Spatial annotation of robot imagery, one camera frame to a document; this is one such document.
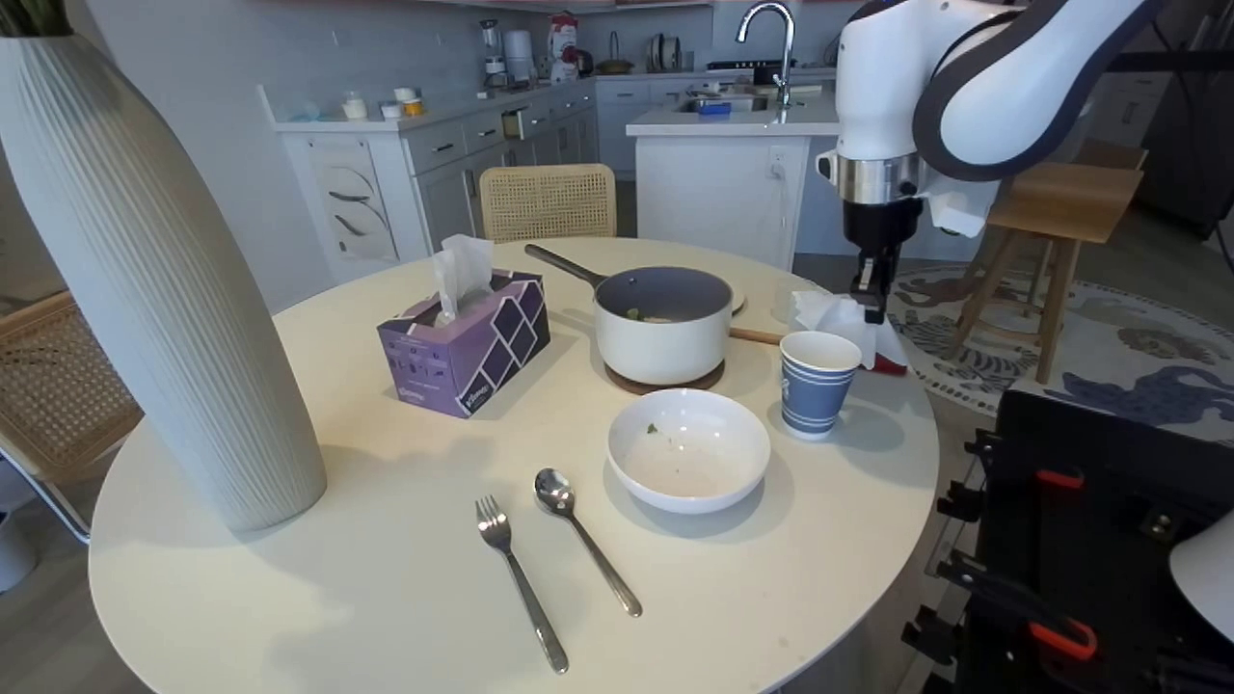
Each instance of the fork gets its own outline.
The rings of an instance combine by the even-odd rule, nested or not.
[[[536,596],[526,568],[517,563],[517,555],[513,555],[513,549],[509,549],[509,544],[513,544],[513,531],[509,531],[509,518],[505,518],[505,509],[498,504],[498,496],[480,496],[480,502],[473,502],[473,529],[480,529],[480,535],[481,535],[495,550],[505,555],[509,573],[513,573],[513,581],[517,581],[517,594],[526,596],[526,609],[528,609],[528,617],[534,617],[534,634],[536,634],[536,640],[544,644],[553,669],[570,669],[570,654],[567,654],[564,640],[555,635],[555,630],[553,630],[553,621],[548,621],[548,612],[544,612],[544,607],[541,607],[541,596]]]

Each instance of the pot handle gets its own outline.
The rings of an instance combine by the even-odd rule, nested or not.
[[[567,270],[567,275],[591,280],[593,290],[602,290],[602,284],[611,280],[606,275],[593,275],[593,270],[585,270],[585,266],[580,266],[580,263],[570,263],[570,258],[564,258],[564,256],[555,256],[555,251],[548,251],[548,247],[541,247],[541,242],[528,242],[526,251],[528,251],[534,258],[544,258],[544,263],[555,266],[555,270]]]

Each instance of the blue and white cup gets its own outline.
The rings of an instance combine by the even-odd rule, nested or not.
[[[780,362],[783,425],[801,438],[824,438],[841,421],[860,347],[834,333],[786,333]]]

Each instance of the white bowl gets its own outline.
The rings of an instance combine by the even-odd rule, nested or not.
[[[753,495],[773,459],[760,416],[711,388],[657,388],[616,414],[611,465],[665,513],[716,513]]]

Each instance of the saucepan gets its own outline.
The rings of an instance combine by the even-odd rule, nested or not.
[[[528,256],[593,284],[593,344],[602,362],[642,387],[681,387],[715,375],[730,347],[730,280],[689,266],[593,275],[548,247]]]

